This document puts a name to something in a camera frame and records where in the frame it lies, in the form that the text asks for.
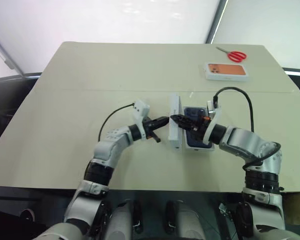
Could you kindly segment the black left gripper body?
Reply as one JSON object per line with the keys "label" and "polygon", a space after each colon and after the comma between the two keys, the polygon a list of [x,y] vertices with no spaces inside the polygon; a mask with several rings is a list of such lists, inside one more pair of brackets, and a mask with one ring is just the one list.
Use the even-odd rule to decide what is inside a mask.
{"label": "black left gripper body", "polygon": [[142,121],[142,126],[143,126],[143,129],[144,129],[144,132],[145,132],[146,139],[147,140],[150,139],[151,138],[150,134],[154,133],[154,130],[153,130],[153,120],[150,119],[149,117],[146,117]]}

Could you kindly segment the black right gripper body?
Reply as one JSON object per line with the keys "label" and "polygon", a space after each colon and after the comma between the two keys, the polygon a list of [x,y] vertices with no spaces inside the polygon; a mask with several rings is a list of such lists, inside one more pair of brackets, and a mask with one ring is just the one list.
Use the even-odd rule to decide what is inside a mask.
{"label": "black right gripper body", "polygon": [[201,116],[197,120],[193,120],[189,132],[190,138],[197,142],[203,142],[204,135],[211,121],[209,116]]}

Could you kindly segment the closed box with orange phone print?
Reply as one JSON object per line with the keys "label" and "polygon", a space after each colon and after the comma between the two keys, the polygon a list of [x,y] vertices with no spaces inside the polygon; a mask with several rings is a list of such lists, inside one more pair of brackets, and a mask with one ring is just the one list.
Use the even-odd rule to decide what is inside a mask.
{"label": "closed box with orange phone print", "polygon": [[212,63],[204,68],[205,78],[209,81],[247,82],[249,74],[242,64]]}

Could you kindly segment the grey window frame rail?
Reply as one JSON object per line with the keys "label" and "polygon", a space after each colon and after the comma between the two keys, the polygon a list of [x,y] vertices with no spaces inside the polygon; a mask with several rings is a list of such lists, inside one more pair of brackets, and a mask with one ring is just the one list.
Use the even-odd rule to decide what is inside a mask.
{"label": "grey window frame rail", "polygon": [[2,46],[1,43],[0,43],[0,58],[8,66],[10,70],[16,71],[16,73],[22,78],[25,77],[24,72],[21,70],[18,64],[13,60],[10,54],[5,50],[5,48]]}

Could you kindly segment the white phone box lid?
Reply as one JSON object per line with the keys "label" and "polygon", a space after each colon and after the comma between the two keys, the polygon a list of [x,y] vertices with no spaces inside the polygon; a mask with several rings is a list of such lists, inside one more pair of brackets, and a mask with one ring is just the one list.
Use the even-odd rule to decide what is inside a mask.
{"label": "white phone box lid", "polygon": [[182,149],[183,130],[171,118],[174,115],[182,114],[181,98],[177,93],[172,93],[169,98],[170,115],[168,123],[168,141],[173,149],[180,151]]}

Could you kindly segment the dark blue smartphone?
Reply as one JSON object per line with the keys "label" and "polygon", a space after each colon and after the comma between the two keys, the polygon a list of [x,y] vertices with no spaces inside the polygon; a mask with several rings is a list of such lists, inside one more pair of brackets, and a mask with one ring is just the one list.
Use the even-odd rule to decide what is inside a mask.
{"label": "dark blue smartphone", "polygon": [[[198,121],[200,116],[207,116],[207,111],[202,107],[185,107],[184,115],[193,121]],[[190,148],[196,149],[212,149],[213,144],[204,144],[202,141],[194,140],[188,131],[185,131],[185,141]]]}

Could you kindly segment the dark window frame post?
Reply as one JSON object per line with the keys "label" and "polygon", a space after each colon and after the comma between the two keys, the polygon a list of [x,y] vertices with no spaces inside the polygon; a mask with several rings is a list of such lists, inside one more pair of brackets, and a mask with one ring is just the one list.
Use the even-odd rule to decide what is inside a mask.
{"label": "dark window frame post", "polygon": [[217,31],[219,29],[220,23],[222,21],[224,12],[227,8],[229,0],[219,0],[218,5],[211,23],[211,26],[209,28],[207,37],[205,39],[206,44],[213,44],[215,36],[217,34]]}

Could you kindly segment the white box with brown insert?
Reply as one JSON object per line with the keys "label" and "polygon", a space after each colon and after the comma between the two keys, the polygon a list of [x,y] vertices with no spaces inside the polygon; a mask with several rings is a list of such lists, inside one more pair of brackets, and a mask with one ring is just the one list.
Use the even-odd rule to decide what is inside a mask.
{"label": "white box with brown insert", "polygon": [[183,133],[184,133],[184,141],[185,141],[185,148],[187,149],[187,150],[191,150],[191,151],[205,151],[205,152],[207,152],[207,151],[214,151],[215,150],[215,146],[214,146],[214,144],[212,143],[212,145],[213,145],[213,147],[212,147],[212,149],[198,149],[198,148],[194,148],[194,147],[189,147],[188,145],[187,145],[187,143],[186,143],[186,139],[185,139],[185,131],[186,130],[184,130],[183,131]]}

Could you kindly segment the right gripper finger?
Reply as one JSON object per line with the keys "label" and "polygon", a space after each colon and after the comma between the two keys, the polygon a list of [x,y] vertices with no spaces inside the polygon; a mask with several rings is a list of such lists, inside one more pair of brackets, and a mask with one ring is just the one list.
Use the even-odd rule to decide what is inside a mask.
{"label": "right gripper finger", "polygon": [[182,115],[182,114],[175,114],[171,115],[170,118],[176,123],[176,124],[195,124],[196,122],[192,120],[191,118]]}
{"label": "right gripper finger", "polygon": [[178,127],[186,131],[197,131],[198,126],[193,122],[179,122]]}

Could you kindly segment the red handled scissors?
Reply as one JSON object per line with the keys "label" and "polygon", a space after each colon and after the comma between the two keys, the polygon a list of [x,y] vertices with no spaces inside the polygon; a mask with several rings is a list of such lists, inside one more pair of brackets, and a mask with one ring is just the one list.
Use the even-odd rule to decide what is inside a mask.
{"label": "red handled scissors", "polygon": [[235,63],[241,63],[243,60],[245,60],[247,58],[247,55],[243,52],[240,51],[227,51],[223,48],[220,47],[216,47],[216,49],[218,49],[219,51],[225,53],[227,55],[227,57]]}

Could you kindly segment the silver metal table clamp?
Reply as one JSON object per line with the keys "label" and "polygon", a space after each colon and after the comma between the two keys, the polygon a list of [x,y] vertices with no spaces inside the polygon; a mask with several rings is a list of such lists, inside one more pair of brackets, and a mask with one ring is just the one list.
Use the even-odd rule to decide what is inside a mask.
{"label": "silver metal table clamp", "polygon": [[218,209],[222,216],[228,218],[230,221],[233,220],[233,211],[230,210],[223,202],[219,204]]}

